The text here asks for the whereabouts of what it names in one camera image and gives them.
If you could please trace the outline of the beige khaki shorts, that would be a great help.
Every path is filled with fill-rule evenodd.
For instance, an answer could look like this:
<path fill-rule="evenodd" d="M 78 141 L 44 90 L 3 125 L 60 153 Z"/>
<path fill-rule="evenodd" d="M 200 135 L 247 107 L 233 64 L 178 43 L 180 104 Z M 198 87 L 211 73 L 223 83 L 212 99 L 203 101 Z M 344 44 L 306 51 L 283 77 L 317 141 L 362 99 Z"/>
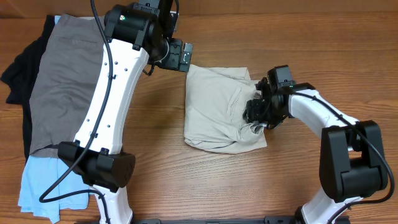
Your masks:
<path fill-rule="evenodd" d="M 246 67 L 191 65 L 186 79 L 184 140 L 204 151 L 239 154 L 267 147 L 265 124 L 243 118 L 259 94 Z"/>

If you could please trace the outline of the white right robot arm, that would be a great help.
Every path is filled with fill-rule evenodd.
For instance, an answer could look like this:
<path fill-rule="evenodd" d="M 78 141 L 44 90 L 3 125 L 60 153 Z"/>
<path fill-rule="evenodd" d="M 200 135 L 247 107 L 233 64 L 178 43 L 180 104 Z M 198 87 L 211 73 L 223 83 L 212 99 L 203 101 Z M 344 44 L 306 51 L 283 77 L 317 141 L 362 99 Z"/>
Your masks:
<path fill-rule="evenodd" d="M 246 104 L 243 118 L 248 123 L 273 129 L 285 118 L 296 118 L 321 140 L 320 190 L 293 216 L 266 217 L 265 223 L 349 223 L 342 217 L 347 209 L 392 197 L 394 175 L 374 121 L 358 121 L 342 113 L 309 83 L 271 83 L 263 78 L 255 88 L 261 95 Z"/>

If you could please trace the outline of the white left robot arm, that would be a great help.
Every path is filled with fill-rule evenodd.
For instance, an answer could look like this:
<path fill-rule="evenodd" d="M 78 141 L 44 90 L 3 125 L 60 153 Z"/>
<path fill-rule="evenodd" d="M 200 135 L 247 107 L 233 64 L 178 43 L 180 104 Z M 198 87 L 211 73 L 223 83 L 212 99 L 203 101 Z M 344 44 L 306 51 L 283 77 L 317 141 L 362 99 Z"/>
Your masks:
<path fill-rule="evenodd" d="M 68 171 L 96 196 L 101 223 L 133 223 L 127 184 L 136 158 L 123 151 L 123 129 L 137 81 L 150 68 L 187 72 L 193 46 L 173 37 L 179 3 L 140 0 L 115 5 L 99 21 L 103 61 L 85 120 L 58 145 Z"/>

